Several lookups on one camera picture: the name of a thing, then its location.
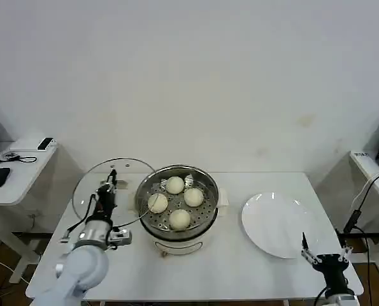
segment white desk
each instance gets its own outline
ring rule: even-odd
[[[289,194],[317,216],[323,236],[317,252],[340,252],[338,239],[304,173],[211,173],[226,189],[229,207],[212,226],[211,242],[184,256],[161,257],[140,222],[132,224],[132,244],[108,250],[110,270],[104,281],[89,290],[86,300],[194,301],[286,300],[314,298],[325,286],[324,277],[302,258],[280,259],[256,247],[243,232],[241,208],[262,191]],[[34,298],[53,286],[55,264],[66,246],[59,243],[66,228],[78,219],[69,203],[33,275],[26,295]],[[73,233],[71,240],[79,231]],[[345,272],[357,295],[362,284],[353,268]]]
[[[379,166],[376,164],[375,160],[370,157],[367,153],[363,151],[351,151],[350,158],[354,161],[356,166],[365,176],[366,180],[370,179],[377,173],[379,173]],[[373,188],[379,194],[379,179],[373,184]],[[378,214],[367,216],[366,224],[368,224],[373,219],[376,219]],[[371,239],[368,239],[369,249],[370,249],[370,260],[376,265],[379,270],[379,243],[374,244]],[[367,263],[368,257],[366,253],[359,253],[352,255],[353,263]]]
[[[0,156],[9,151],[8,146]],[[0,168],[10,167],[11,173],[5,184],[0,188],[0,206],[16,205],[23,200],[55,151],[56,146],[52,146],[46,151],[18,153],[21,156],[35,156],[38,159],[34,163],[21,163],[18,161],[1,163]]]
[[[0,156],[3,156],[10,151],[10,146],[7,143],[0,144],[0,147],[6,148],[0,153]],[[0,206],[16,205],[24,199],[25,195],[56,151],[56,148],[56,146],[51,146],[46,151],[18,153],[21,156],[37,157],[38,160],[34,163],[21,163],[19,161],[0,163],[0,167],[11,168],[11,173],[5,184],[0,187]],[[10,282],[19,282],[20,276],[23,274],[26,267],[29,264],[36,264],[39,262],[39,255],[33,251],[38,245],[38,241],[33,240],[29,245],[24,244],[6,228],[6,224],[9,224],[9,222],[10,220],[6,220],[0,214],[0,241],[4,242],[8,247],[21,255],[21,260],[10,279]]]

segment white cable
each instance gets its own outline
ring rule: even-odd
[[[357,194],[356,197],[354,197],[354,199],[352,200],[352,204],[350,205],[350,208],[349,208],[349,214],[351,213],[352,211],[352,208],[354,207],[354,204],[355,204],[355,201],[358,199],[358,197],[363,193],[363,191],[365,190],[366,186],[372,182],[374,179],[378,178],[379,176],[379,173],[373,175],[371,178],[369,178],[366,183],[363,185],[363,188],[362,190]]]
[[[14,271],[13,271],[9,266],[4,265],[2,262],[0,262],[0,265],[1,265],[1,266],[4,266],[4,267],[7,268],[8,270],[10,270],[12,273],[14,273]],[[24,278],[22,278],[22,277],[21,277],[21,279],[29,285],[29,282],[28,282],[26,279],[24,279]]]

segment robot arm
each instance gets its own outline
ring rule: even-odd
[[[31,306],[80,305],[87,290],[96,287],[106,277],[109,262],[105,250],[111,245],[117,248],[131,243],[131,232],[113,228],[111,221],[116,207],[116,176],[116,171],[112,170],[107,183],[90,197],[89,208],[92,201],[98,199],[92,215],[88,216],[88,208],[86,216],[67,230],[62,243],[68,243],[69,234],[85,221],[77,242],[72,245],[70,253],[64,255],[64,263],[56,266],[58,279],[55,286],[37,296]]]
[[[312,265],[312,267],[324,274],[327,306],[359,306],[359,301],[355,293],[348,288],[348,281],[343,275],[349,266],[348,257],[352,253],[352,248],[347,246],[345,241],[340,241],[342,251],[339,254],[314,255],[308,248],[308,243],[303,233],[303,250],[301,255]]]

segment white plate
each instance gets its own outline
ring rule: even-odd
[[[280,193],[260,193],[241,213],[247,235],[255,245],[280,258],[301,256],[303,232],[311,250],[318,244],[315,216],[304,205]]]

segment steamed bun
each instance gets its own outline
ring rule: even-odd
[[[203,202],[203,193],[198,188],[190,188],[183,194],[183,199],[188,206],[197,207]]]
[[[169,223],[174,230],[184,230],[189,226],[190,215],[184,209],[175,210],[169,216]]]
[[[154,193],[148,199],[148,208],[154,214],[160,214],[168,207],[168,200],[162,193]]]
[[[166,181],[166,191],[171,194],[178,194],[183,191],[183,180],[180,177],[170,177]]]

